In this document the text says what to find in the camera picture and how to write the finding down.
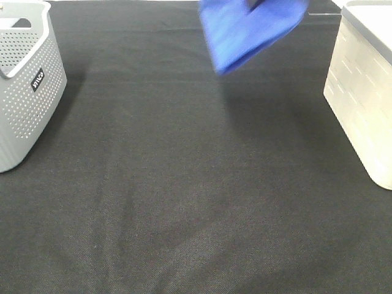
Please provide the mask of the blue microfiber towel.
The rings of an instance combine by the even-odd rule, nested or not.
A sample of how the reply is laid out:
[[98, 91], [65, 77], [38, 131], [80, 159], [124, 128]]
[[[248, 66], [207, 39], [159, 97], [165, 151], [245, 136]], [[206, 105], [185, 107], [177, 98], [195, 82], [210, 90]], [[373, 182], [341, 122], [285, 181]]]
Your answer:
[[199, 1], [215, 73], [225, 75], [294, 30], [309, 1]]

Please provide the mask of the black fabric table cover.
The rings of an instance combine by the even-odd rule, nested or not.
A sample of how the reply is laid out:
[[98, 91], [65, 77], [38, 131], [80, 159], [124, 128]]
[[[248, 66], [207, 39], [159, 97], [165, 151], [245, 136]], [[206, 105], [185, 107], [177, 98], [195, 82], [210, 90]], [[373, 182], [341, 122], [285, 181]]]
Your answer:
[[2, 293], [390, 293], [391, 192], [323, 96], [312, 1], [230, 75], [193, 1], [61, 1], [67, 86], [1, 175]]

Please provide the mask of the grey perforated plastic basket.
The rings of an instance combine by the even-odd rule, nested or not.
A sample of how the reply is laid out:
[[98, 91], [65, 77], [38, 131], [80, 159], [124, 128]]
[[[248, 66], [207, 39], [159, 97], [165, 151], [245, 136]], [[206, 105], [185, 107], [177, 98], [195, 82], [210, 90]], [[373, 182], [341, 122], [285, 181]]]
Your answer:
[[67, 77], [46, 1], [1, 1], [1, 18], [28, 28], [1, 30], [1, 172], [27, 156], [51, 119]]

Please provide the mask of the white plastic storage basket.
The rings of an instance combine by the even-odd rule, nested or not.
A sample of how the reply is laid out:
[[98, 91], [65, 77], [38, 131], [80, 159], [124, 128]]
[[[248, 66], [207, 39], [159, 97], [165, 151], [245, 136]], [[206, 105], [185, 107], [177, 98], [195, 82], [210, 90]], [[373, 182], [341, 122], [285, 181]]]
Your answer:
[[369, 177], [391, 189], [391, 1], [341, 10], [323, 94]]

